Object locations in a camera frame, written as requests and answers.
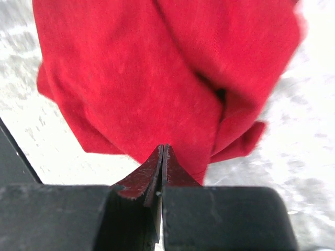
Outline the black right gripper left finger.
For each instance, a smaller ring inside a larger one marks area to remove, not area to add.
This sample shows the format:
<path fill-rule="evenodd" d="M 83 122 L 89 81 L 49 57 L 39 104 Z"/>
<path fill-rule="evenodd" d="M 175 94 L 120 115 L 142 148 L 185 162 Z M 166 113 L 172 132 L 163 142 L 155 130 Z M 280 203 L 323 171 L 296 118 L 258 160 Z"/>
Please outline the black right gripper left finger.
<path fill-rule="evenodd" d="M 154 250 L 162 145 L 112 186 L 1 188 L 1 250 Z"/>

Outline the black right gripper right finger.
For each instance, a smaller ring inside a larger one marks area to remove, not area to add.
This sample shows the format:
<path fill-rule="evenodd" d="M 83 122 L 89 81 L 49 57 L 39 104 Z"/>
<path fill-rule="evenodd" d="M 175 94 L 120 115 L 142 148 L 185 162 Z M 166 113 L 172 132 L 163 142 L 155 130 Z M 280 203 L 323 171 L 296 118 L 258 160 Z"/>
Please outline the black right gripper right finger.
<path fill-rule="evenodd" d="M 162 202 L 166 250 L 298 250 L 274 189 L 202 186 L 169 145 L 162 159 Z"/>

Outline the red t shirt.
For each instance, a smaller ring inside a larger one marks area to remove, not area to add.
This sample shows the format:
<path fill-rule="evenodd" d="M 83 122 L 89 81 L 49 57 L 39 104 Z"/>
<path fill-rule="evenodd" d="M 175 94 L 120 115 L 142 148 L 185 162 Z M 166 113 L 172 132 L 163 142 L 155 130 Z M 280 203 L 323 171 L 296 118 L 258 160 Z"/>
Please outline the red t shirt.
<path fill-rule="evenodd" d="M 143 163 L 160 144 L 202 182 L 248 155 L 301 39 L 296 1 L 33 1 L 38 92 L 86 152 Z"/>

